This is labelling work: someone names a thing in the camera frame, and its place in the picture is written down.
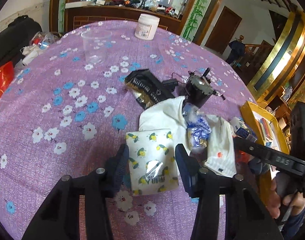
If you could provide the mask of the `person's right hand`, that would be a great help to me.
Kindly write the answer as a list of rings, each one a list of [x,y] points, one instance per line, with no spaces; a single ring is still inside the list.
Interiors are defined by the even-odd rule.
[[[280,216],[281,204],[292,207],[290,216],[299,215],[305,208],[305,197],[303,193],[298,192],[296,195],[290,194],[283,199],[277,194],[276,178],[271,182],[271,194],[269,197],[267,210],[273,219],[277,219]]]

